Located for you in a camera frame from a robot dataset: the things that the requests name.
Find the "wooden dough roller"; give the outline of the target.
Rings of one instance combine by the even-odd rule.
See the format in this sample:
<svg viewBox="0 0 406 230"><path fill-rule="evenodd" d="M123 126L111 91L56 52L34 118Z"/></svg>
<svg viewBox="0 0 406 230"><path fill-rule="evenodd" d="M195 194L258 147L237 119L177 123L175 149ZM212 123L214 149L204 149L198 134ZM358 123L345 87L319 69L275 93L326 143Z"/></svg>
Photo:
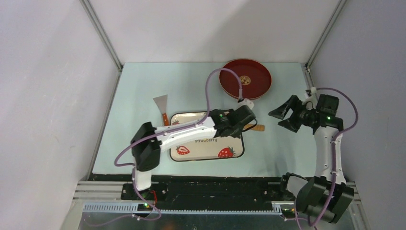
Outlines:
<svg viewBox="0 0 406 230"><path fill-rule="evenodd" d="M243 131L249 131L249 130L253 130L253 131L259 131L259 132L263 132L265 131L265 126L264 125L258 125L258 124L247 124L244 126Z"/></svg>

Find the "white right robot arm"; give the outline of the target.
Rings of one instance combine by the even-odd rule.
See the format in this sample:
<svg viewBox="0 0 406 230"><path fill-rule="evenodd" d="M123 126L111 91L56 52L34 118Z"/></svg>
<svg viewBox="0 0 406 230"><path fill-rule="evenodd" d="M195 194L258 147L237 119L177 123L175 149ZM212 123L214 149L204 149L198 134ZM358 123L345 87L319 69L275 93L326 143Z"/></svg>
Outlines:
<svg viewBox="0 0 406 230"><path fill-rule="evenodd" d="M279 126L294 133L301 126L310 127L316 142L315 175L306 179L294 173L282 176L279 196L284 200L295 197L296 211L335 224L354 198L353 188L347 186L342 172L340 145L344 131L343 120L336 117L339 99L322 94L312 109L292 95L269 116L280 119Z"/></svg>

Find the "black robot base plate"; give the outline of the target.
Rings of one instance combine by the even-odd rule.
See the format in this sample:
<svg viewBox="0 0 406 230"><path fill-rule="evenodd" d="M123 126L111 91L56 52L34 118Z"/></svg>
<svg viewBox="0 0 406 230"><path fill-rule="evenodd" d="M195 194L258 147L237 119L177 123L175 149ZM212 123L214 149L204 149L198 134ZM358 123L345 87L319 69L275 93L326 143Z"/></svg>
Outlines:
<svg viewBox="0 0 406 230"><path fill-rule="evenodd" d="M281 190L279 183L266 181L232 182L159 182L149 189L134 191L124 184L122 200L146 199L161 208L266 210L273 202L293 201L290 193Z"/></svg>

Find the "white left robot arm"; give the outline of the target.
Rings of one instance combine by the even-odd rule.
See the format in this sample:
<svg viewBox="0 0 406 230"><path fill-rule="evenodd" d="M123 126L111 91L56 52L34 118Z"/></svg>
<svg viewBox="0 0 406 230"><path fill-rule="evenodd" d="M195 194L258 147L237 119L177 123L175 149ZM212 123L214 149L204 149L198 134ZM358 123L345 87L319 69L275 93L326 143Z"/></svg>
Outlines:
<svg viewBox="0 0 406 230"><path fill-rule="evenodd" d="M133 194L142 200L151 195L152 170L158 167L162 152L197 139L239 138L244 126L254 120L253 111L243 105L237 109L214 109L183 124L154 127L151 122L144 123L130 144L135 160Z"/></svg>

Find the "white strawberry print tray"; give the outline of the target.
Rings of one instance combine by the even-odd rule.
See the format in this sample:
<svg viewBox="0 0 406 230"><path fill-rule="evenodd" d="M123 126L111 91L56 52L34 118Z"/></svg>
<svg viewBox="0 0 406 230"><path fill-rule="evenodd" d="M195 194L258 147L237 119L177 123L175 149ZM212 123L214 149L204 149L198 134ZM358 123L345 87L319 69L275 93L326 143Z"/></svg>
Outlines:
<svg viewBox="0 0 406 230"><path fill-rule="evenodd" d="M238 158L245 152L243 138L219 137L196 139L169 150L174 161L205 161Z"/></svg>

